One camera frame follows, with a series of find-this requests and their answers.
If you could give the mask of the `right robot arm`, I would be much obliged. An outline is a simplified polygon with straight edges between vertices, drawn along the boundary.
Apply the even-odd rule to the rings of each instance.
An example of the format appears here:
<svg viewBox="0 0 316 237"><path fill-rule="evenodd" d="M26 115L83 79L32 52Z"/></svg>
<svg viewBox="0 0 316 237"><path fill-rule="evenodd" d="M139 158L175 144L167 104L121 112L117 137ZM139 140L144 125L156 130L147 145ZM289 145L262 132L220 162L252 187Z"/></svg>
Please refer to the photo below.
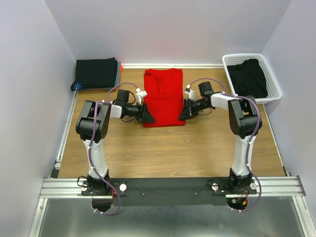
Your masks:
<svg viewBox="0 0 316 237"><path fill-rule="evenodd" d="M235 156L227 180L230 191L239 191L252 182L254 177L251 168L253 145L262 119L254 97L230 95L224 91L215 92L206 81L198 85L201 99L195 99L195 92L188 84L184 92L188 98L184 100L184 107L179 120L196 117L204 109L221 108L228 111L229 125L235 135Z"/></svg>

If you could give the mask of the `folded black t-shirt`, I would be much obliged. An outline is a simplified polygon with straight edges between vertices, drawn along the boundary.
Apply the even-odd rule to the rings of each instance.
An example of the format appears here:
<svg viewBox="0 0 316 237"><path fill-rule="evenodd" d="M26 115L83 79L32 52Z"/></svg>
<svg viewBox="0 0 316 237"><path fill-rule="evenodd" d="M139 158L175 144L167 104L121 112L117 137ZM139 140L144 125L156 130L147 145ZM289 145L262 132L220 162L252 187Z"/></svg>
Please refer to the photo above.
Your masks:
<svg viewBox="0 0 316 237"><path fill-rule="evenodd" d="M71 91L109 90L119 81L120 62L113 58L77 60Z"/></svg>

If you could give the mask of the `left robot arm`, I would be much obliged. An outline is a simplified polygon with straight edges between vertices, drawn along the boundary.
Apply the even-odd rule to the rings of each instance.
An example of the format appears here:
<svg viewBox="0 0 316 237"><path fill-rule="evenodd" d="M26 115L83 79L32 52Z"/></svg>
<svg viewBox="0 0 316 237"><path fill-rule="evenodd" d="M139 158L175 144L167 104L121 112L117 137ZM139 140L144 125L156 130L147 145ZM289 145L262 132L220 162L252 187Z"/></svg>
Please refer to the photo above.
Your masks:
<svg viewBox="0 0 316 237"><path fill-rule="evenodd" d="M112 102L85 101L76 123L76 133L83 141L89 163L86 181L80 186L84 194L105 196L113 191L109 182L109 169L105 161L104 138L108 133L111 118L132 117L142 123L154 123L147 104L143 101L148 94L139 88L133 95L134 102L129 101L128 90L119 89Z"/></svg>

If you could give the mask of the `red t-shirt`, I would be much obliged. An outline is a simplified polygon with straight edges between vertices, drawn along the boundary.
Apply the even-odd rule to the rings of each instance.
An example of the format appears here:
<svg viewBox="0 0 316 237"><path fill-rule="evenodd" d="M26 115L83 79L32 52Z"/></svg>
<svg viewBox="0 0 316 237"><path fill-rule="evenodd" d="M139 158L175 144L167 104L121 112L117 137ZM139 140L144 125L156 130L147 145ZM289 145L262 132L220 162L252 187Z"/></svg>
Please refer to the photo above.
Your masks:
<svg viewBox="0 0 316 237"><path fill-rule="evenodd" d="M149 113L155 119L153 123L144 123L144 127L186 124L184 120L179 120L184 107L183 71L181 69L146 69L144 88L148 94L144 98L144 102L147 104Z"/></svg>

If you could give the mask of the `black clothes in basket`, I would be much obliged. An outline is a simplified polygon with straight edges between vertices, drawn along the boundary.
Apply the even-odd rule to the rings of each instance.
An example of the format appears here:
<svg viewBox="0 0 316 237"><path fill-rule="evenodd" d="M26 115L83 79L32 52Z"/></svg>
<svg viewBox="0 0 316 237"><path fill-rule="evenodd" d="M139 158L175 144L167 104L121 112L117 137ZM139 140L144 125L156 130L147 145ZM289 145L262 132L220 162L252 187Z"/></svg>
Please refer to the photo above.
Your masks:
<svg viewBox="0 0 316 237"><path fill-rule="evenodd" d="M257 59L245 60L227 68L236 94L254 98L268 96L266 78Z"/></svg>

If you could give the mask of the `aluminium frame rail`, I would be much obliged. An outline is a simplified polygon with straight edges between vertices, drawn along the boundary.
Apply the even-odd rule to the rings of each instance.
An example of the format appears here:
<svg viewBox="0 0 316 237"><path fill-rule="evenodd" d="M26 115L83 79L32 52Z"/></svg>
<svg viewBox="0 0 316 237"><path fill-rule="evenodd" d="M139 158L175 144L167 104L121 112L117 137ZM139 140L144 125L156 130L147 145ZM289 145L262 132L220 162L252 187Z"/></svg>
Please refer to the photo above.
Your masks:
<svg viewBox="0 0 316 237"><path fill-rule="evenodd" d="M85 178L78 179L44 179L40 191L41 198L80 198L96 197L111 198L113 192L102 196L84 194L81 185ZM252 197L286 197L305 196L305 190L298 176L260 177L253 179L251 184L239 191L230 191L225 178L130 178L112 179L119 196L137 195L192 195L202 193L226 196L228 198L250 195Z"/></svg>

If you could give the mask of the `white plastic laundry basket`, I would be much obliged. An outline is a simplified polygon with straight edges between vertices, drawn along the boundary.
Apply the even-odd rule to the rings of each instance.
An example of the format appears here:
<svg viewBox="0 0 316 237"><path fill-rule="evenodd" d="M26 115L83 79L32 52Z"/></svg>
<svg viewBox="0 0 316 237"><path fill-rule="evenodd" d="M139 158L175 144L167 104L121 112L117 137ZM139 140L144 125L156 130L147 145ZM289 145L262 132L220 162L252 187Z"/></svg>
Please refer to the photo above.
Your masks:
<svg viewBox="0 0 316 237"><path fill-rule="evenodd" d="M228 84L232 94L236 94L231 78L228 72L229 65L238 65L243 63L245 60L249 59L257 59L259 61L259 65L262 68L267 85L268 96L266 98L255 98L257 104L267 104L273 100L279 100L282 97L282 92L278 82L269 66L267 60L262 54L259 53L238 53L238 54L227 54L222 57L225 74L228 80Z"/></svg>

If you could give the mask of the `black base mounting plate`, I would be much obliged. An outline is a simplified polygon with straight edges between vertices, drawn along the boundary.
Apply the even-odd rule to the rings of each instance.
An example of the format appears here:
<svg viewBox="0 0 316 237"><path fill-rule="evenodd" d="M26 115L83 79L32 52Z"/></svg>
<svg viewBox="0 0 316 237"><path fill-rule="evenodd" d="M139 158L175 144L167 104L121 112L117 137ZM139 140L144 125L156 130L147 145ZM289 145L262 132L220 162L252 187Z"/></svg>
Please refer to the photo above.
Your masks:
<svg viewBox="0 0 316 237"><path fill-rule="evenodd" d="M256 194L254 181L234 183L217 178L109 178L88 176L80 184L83 196L92 196L92 206L233 205L244 209L248 195Z"/></svg>

